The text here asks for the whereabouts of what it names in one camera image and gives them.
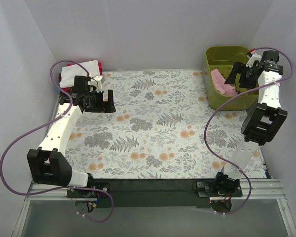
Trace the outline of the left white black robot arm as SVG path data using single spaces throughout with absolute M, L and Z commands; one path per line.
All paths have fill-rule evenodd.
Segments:
M 83 197 L 91 197 L 95 185 L 85 172 L 73 170 L 65 158 L 65 150 L 73 128 L 84 112 L 114 113 L 113 90 L 104 100 L 104 78 L 75 76 L 68 95 L 62 95 L 58 105 L 59 120 L 50 129 L 37 149 L 30 149 L 27 160 L 33 181 L 39 184 L 78 187 Z

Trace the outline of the pink t shirt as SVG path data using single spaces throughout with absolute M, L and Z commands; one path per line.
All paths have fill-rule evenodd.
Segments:
M 211 71 L 212 80 L 215 86 L 215 89 L 222 95 L 225 96 L 235 96 L 237 95 L 237 91 L 235 87 L 230 84 L 225 84 L 225 78 L 218 71 L 218 69 L 214 69 Z

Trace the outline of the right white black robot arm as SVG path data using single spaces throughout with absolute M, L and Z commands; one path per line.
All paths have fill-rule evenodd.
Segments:
M 279 101 L 284 72 L 283 66 L 279 65 L 279 51 L 266 48 L 259 55 L 252 49 L 247 56 L 246 64 L 234 63 L 226 83 L 233 84 L 239 76 L 239 87 L 251 90 L 258 86 L 258 102 L 242 124 L 242 139 L 231 161 L 215 177 L 213 192 L 218 196 L 232 195 L 240 190 L 241 171 L 259 147 L 273 140 L 288 115 Z

